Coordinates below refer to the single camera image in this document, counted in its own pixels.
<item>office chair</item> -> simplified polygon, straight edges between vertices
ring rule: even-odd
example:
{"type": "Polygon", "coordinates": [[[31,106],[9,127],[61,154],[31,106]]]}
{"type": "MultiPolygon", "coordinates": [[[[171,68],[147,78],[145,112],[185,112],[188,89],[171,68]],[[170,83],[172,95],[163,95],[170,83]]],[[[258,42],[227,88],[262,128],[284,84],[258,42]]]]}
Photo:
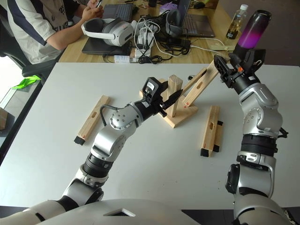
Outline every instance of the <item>office chair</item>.
{"type": "Polygon", "coordinates": [[[36,75],[45,83],[58,59],[49,60],[38,64],[31,64],[25,57],[17,40],[15,39],[8,23],[8,13],[0,6],[0,57],[8,56],[19,68],[22,69],[22,76],[36,75]]]}

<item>gray laptop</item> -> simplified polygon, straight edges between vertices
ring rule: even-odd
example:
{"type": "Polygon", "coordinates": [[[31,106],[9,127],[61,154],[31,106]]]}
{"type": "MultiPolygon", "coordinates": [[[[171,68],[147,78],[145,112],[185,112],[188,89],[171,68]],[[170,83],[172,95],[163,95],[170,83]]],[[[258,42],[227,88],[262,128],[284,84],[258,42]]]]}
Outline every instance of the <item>gray laptop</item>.
{"type": "Polygon", "coordinates": [[[132,17],[133,4],[107,4],[104,6],[102,19],[120,18],[123,21],[130,22],[132,17]]]}
{"type": "Polygon", "coordinates": [[[181,16],[182,34],[204,38],[215,37],[207,16],[188,14],[190,2],[191,0],[180,0],[178,5],[181,16]]]}

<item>phone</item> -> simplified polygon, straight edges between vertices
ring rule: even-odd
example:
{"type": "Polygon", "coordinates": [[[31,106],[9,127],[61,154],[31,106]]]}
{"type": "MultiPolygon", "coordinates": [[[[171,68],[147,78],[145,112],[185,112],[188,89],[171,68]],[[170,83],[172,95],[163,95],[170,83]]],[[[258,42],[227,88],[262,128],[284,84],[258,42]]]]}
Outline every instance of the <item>phone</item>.
{"type": "Polygon", "coordinates": [[[98,8],[101,5],[102,0],[99,0],[99,2],[97,3],[96,8],[98,8]]]}

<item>white cable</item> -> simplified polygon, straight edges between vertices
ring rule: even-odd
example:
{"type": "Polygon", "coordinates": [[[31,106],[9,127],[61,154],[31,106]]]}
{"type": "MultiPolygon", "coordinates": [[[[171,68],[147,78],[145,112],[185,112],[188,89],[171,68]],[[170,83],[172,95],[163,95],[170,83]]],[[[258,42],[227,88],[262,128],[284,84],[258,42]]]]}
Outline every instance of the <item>white cable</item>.
{"type": "MultiPolygon", "coordinates": [[[[155,39],[155,37],[154,37],[154,33],[153,33],[152,29],[151,29],[149,26],[147,26],[146,20],[145,20],[144,18],[141,17],[141,18],[138,20],[137,24],[139,24],[139,22],[140,22],[141,19],[144,20],[144,27],[142,27],[142,28],[140,29],[140,31],[141,31],[142,29],[148,29],[148,30],[152,33],[153,39],[154,39],[154,41],[155,41],[155,44],[156,44],[158,50],[159,50],[161,53],[163,53],[163,54],[170,55],[170,56],[173,56],[173,57],[175,57],[175,58],[178,58],[179,56],[177,56],[177,55],[172,55],[172,54],[170,54],[170,53],[163,52],[162,50],[160,50],[160,48],[159,48],[159,46],[158,46],[158,43],[156,42],[156,39],[155,39]]],[[[153,23],[153,24],[155,24],[156,26],[158,26],[158,27],[159,27],[159,30],[160,30],[160,26],[159,26],[157,23],[154,23],[154,22],[151,22],[151,23],[153,23]]],[[[134,42],[135,42],[135,47],[140,51],[141,54],[143,54],[143,52],[137,47],[135,38],[134,38],[134,42]]]]}
{"type": "Polygon", "coordinates": [[[191,47],[200,48],[200,49],[205,50],[205,51],[214,52],[214,53],[218,53],[219,54],[219,52],[217,52],[217,51],[210,50],[210,49],[205,49],[205,48],[201,48],[201,47],[198,47],[198,46],[195,46],[195,45],[191,45],[191,47]]]}
{"type": "Polygon", "coordinates": [[[222,45],[225,45],[225,44],[224,44],[221,40],[219,40],[219,39],[216,39],[216,38],[208,38],[208,37],[198,37],[198,38],[196,38],[194,41],[192,41],[191,44],[194,43],[195,41],[199,40],[199,39],[216,40],[216,41],[221,42],[222,45]]]}

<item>wooden block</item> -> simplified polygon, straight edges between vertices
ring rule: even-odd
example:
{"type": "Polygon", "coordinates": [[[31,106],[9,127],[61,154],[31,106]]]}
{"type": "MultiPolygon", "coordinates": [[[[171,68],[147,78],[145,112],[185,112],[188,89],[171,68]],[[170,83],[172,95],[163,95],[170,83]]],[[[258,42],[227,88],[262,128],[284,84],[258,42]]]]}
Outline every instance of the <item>wooden block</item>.
{"type": "MultiPolygon", "coordinates": [[[[169,98],[176,91],[180,90],[181,87],[182,87],[182,79],[180,79],[176,75],[170,76],[169,77],[169,81],[168,81],[167,98],[169,98]]],[[[166,113],[170,117],[174,117],[175,116],[176,109],[177,109],[177,104],[178,104],[178,100],[175,102],[175,104],[173,104],[172,106],[170,106],[166,110],[166,113]]]]}
{"type": "Polygon", "coordinates": [[[193,84],[195,84],[200,77],[202,77],[207,71],[207,68],[203,68],[196,76],[193,77],[192,80],[190,80],[183,88],[182,94],[184,94],[188,89],[190,89],[190,87],[193,86],[193,84]]]}
{"type": "Polygon", "coordinates": [[[95,125],[97,124],[97,122],[101,118],[101,116],[100,116],[100,107],[102,105],[108,104],[109,101],[110,101],[109,97],[107,97],[105,95],[101,96],[100,100],[98,101],[98,103],[94,107],[93,111],[90,113],[90,115],[86,119],[83,127],[78,132],[78,135],[74,140],[75,143],[83,145],[84,142],[89,138],[89,136],[90,136],[92,130],[94,129],[95,125]]]}
{"type": "Polygon", "coordinates": [[[170,117],[168,115],[166,117],[163,117],[163,119],[172,128],[177,127],[179,124],[181,124],[183,121],[190,118],[192,115],[194,115],[198,111],[198,107],[195,105],[191,105],[190,107],[184,107],[184,104],[182,103],[183,99],[184,99],[184,96],[180,96],[178,104],[177,104],[176,115],[174,117],[170,117]]]}
{"type": "Polygon", "coordinates": [[[235,45],[210,45],[210,49],[214,51],[233,51],[235,45]]]}
{"type": "Polygon", "coordinates": [[[8,118],[8,113],[0,108],[0,130],[4,130],[6,126],[6,120],[8,118]]]}
{"type": "Polygon", "coordinates": [[[218,74],[218,70],[215,68],[214,61],[210,63],[207,67],[206,73],[200,77],[191,91],[187,94],[187,96],[183,100],[183,104],[185,107],[189,107],[198,96],[204,91],[204,89],[210,84],[210,82],[216,77],[218,74]]]}
{"type": "Polygon", "coordinates": [[[210,113],[206,121],[203,142],[201,145],[201,156],[210,157],[213,152],[218,127],[219,113],[220,106],[210,107],[210,113]]]}

